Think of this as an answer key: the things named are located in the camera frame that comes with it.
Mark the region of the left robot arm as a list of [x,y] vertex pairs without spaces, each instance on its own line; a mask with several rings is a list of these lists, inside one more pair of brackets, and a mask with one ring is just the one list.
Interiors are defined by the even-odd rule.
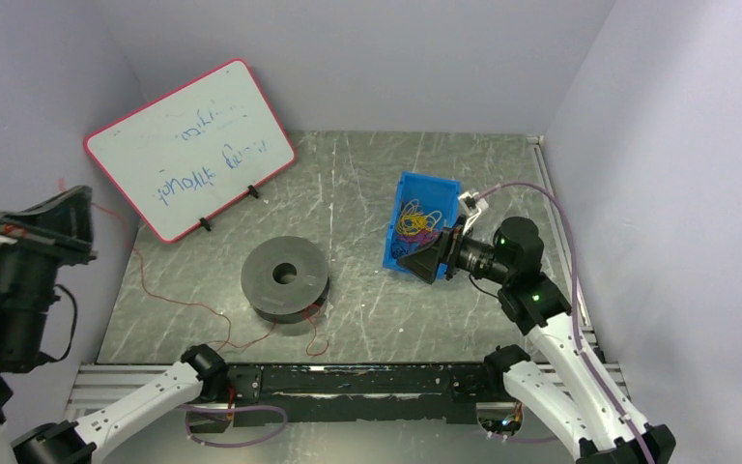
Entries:
[[100,463],[166,413],[213,400],[229,385],[227,362],[199,344],[148,384],[94,414],[46,423],[11,440],[8,373],[54,363],[41,349],[50,307],[65,293],[60,268],[85,265],[93,249],[92,191],[69,188],[20,212],[0,212],[0,463]]

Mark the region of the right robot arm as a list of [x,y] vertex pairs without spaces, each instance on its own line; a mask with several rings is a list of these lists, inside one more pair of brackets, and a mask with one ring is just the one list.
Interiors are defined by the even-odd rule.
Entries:
[[541,269],[544,244],[526,217],[501,222],[489,243],[469,238],[463,224],[445,227],[431,242],[398,258],[400,267],[424,282],[457,271],[498,285],[506,317],[546,358],[561,387],[552,384],[517,345],[486,356],[494,384],[530,409],[577,463],[666,463],[676,439],[654,425],[613,381],[585,341],[577,314]]

